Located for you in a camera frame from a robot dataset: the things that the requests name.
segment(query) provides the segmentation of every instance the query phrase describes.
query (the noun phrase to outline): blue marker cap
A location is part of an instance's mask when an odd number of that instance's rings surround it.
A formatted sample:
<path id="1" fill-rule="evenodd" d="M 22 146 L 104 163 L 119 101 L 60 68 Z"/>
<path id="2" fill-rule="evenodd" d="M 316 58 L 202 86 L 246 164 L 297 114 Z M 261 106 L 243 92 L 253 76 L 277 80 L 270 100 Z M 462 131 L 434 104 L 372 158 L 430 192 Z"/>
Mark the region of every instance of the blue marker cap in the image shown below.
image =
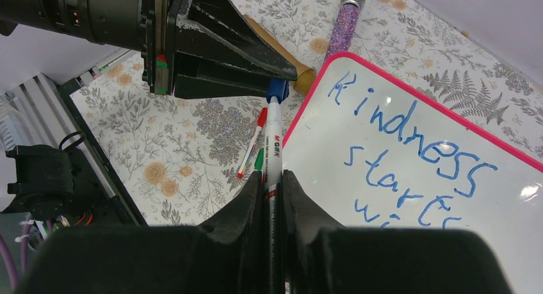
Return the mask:
<path id="1" fill-rule="evenodd" d="M 277 97 L 279 104 L 288 97 L 288 81 L 279 78 L 272 78 L 268 87 L 266 101 L 270 102 L 272 97 Z"/>

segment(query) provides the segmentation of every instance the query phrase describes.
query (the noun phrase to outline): microphone handle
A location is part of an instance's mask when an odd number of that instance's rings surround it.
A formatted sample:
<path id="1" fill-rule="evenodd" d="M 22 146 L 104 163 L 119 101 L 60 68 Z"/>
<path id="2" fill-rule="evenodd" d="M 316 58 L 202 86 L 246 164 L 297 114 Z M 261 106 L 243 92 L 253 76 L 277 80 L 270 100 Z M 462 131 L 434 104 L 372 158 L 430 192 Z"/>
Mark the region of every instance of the microphone handle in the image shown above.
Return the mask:
<path id="1" fill-rule="evenodd" d="M 337 13 L 336 23 L 332 30 L 332 38 L 330 38 L 324 61 L 333 54 L 349 50 L 359 14 L 360 9 L 354 4 L 344 4 L 341 6 Z"/>

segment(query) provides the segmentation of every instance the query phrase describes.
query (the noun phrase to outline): floral tablecloth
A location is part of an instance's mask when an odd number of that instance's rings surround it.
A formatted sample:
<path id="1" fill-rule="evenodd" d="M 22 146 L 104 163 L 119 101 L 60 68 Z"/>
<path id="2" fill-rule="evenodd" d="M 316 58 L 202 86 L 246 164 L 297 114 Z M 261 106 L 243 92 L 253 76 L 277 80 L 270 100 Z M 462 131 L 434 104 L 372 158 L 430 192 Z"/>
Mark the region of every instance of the floral tablecloth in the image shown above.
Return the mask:
<path id="1" fill-rule="evenodd" d="M 300 61 L 321 66 L 339 0 L 232 1 Z M 366 0 L 350 50 L 543 161 L 543 88 L 413 0 Z M 264 100 L 152 95 L 142 70 L 133 56 L 72 99 L 149 225 L 198 224 L 252 170 L 236 178 Z M 283 103 L 284 129 L 303 99 Z"/>

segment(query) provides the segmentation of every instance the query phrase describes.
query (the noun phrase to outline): microphone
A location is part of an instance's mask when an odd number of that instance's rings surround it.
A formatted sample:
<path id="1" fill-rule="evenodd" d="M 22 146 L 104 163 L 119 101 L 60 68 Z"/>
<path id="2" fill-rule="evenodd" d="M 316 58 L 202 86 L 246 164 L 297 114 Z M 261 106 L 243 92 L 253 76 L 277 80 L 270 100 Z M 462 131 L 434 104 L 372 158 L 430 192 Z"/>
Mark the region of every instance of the microphone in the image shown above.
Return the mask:
<path id="1" fill-rule="evenodd" d="M 341 8 L 337 13 L 324 61 L 333 54 L 349 49 L 360 10 L 365 3 L 366 0 L 341 0 Z"/>

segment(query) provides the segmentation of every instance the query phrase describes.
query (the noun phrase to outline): whiteboard frame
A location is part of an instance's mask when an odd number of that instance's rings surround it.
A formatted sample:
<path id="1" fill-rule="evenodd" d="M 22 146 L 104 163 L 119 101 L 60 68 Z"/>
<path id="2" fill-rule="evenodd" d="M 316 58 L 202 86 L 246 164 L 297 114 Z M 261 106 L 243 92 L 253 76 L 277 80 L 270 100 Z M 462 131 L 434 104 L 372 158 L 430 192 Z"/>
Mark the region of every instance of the whiteboard frame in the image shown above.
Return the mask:
<path id="1" fill-rule="evenodd" d="M 319 74 L 317 75 L 317 78 L 315 82 L 313 83 L 311 89 L 309 90 L 307 96 L 305 97 L 300 109 L 298 110 L 298 113 L 294 117 L 294 120 L 292 121 L 292 124 L 290 125 L 289 129 L 287 130 L 287 133 L 285 134 L 285 137 L 283 138 L 283 147 L 285 147 L 288 143 L 288 140 L 290 136 L 292 135 L 292 132 L 296 128 L 298 121 L 302 117 L 302 114 L 305 111 L 305 108 L 309 104 L 309 101 L 313 97 L 313 94 L 315 93 L 315 90 L 317 89 L 318 85 L 320 84 L 321 79 L 323 78 L 324 74 L 328 70 L 328 67 L 334 60 L 339 58 L 349 58 L 357 63 L 360 63 L 367 69 L 371 70 L 375 74 L 381 76 L 385 80 L 389 81 L 390 83 L 400 87 L 402 90 L 406 91 L 408 94 L 412 95 L 416 99 L 419 99 L 421 102 L 429 105 L 433 109 L 443 113 L 450 119 L 458 122 L 462 126 L 464 126 L 466 129 L 473 131 L 477 135 L 481 136 L 482 138 L 488 140 L 489 142 L 493 143 L 496 147 L 506 151 L 507 153 L 511 154 L 512 156 L 518 158 L 519 160 L 523 161 L 527 165 L 535 168 L 539 172 L 543 173 L 543 163 L 540 163 L 536 159 L 532 158 L 531 156 L 528 156 L 524 152 L 516 149 L 515 147 L 511 146 L 510 144 L 504 142 L 503 140 L 499 139 L 498 137 L 494 136 L 493 134 L 490 134 L 488 131 L 485 131 L 481 127 L 477 126 L 476 124 L 472 123 L 468 119 L 461 117 L 454 111 L 448 109 L 446 106 L 443 106 L 442 104 L 439 104 L 439 102 L 432 100 L 431 98 L 427 97 L 425 94 L 418 92 L 415 88 L 409 86 L 408 84 L 404 83 L 403 81 L 400 81 L 399 79 L 395 78 L 394 76 L 390 75 L 385 70 L 381 69 L 380 67 L 377 67 L 376 65 L 372 64 L 368 60 L 365 60 L 364 58 L 349 52 L 341 52 L 332 55 L 323 65 L 322 69 L 320 70 Z"/>

